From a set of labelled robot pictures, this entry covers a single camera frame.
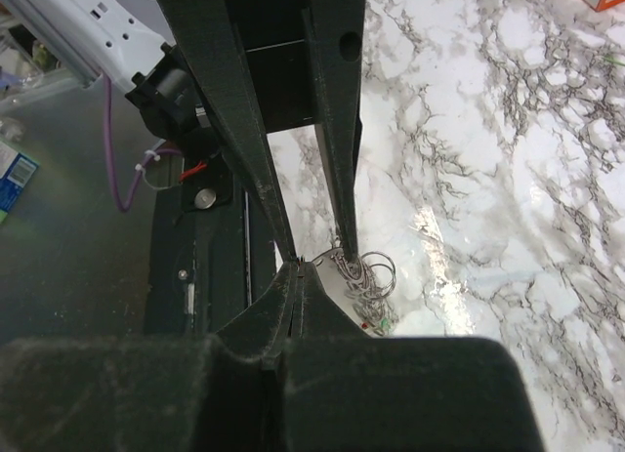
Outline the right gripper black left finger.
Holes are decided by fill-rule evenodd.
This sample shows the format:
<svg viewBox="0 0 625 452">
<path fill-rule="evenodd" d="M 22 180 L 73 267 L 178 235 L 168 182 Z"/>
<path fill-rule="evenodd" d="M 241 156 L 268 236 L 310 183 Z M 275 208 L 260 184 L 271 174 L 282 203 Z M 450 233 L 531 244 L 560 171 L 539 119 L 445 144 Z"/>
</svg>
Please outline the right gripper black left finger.
<svg viewBox="0 0 625 452">
<path fill-rule="evenodd" d="M 221 336 L 1 349 L 5 451 L 278 451 L 275 380 Z"/>
</svg>

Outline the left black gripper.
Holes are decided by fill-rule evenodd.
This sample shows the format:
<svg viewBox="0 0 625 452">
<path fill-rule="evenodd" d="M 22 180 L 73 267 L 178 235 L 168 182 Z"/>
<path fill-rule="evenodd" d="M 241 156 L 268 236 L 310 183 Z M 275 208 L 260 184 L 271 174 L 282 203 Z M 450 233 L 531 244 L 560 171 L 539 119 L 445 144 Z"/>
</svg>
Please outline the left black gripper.
<svg viewBox="0 0 625 452">
<path fill-rule="evenodd" d="M 224 157 L 261 205 L 282 259 L 295 261 L 297 252 L 266 129 L 315 123 L 341 247 L 356 262 L 365 0 L 157 2 L 222 137 Z"/>
</svg>

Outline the green tagged key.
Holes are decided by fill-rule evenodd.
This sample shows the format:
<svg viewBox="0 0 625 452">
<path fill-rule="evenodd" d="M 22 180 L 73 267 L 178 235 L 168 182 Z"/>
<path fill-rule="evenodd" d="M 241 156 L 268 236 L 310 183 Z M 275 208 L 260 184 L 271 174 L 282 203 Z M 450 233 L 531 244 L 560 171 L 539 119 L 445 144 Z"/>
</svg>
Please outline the green tagged key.
<svg viewBox="0 0 625 452">
<path fill-rule="evenodd" d="M 380 337 L 386 337 L 392 333 L 393 328 L 394 328 L 393 322 L 389 320 L 388 318 L 383 318 L 374 327 L 373 331 L 376 335 Z"/>
</svg>

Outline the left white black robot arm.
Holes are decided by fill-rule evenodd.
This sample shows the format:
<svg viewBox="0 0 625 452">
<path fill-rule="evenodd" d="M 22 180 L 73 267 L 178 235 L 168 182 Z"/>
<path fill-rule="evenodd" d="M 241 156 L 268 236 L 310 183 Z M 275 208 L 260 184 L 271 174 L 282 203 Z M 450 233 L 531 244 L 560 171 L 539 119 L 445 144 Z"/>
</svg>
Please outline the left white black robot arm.
<svg viewBox="0 0 625 452">
<path fill-rule="evenodd" d="M 271 133 L 314 126 L 345 258 L 358 259 L 354 176 L 365 0 L 153 0 L 168 43 L 117 0 L 1 0 L 85 80 L 104 78 L 194 167 L 185 210 L 221 161 L 296 257 Z"/>
</svg>

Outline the red white keyring carabiner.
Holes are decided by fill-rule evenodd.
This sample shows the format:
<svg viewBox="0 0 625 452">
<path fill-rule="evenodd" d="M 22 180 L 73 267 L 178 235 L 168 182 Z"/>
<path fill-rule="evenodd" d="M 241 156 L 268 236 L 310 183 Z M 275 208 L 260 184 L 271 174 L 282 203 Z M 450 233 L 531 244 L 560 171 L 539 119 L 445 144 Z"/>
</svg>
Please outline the red white keyring carabiner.
<svg viewBox="0 0 625 452">
<path fill-rule="evenodd" d="M 396 265 L 379 251 L 366 252 L 349 263 L 340 247 L 312 259 L 321 285 L 333 303 L 365 334 L 382 338 L 373 331 L 383 318 L 398 323 L 390 296 L 396 288 Z"/>
</svg>

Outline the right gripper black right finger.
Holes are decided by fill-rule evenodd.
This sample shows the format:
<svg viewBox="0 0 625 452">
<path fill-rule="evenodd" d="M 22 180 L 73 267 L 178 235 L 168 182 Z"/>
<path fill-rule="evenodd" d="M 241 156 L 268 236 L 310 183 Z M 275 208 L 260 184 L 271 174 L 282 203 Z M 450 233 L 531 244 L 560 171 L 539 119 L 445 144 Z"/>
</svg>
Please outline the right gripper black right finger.
<svg viewBox="0 0 625 452">
<path fill-rule="evenodd" d="M 284 342 L 276 451 L 540 451 L 520 370 L 480 337 Z"/>
</svg>

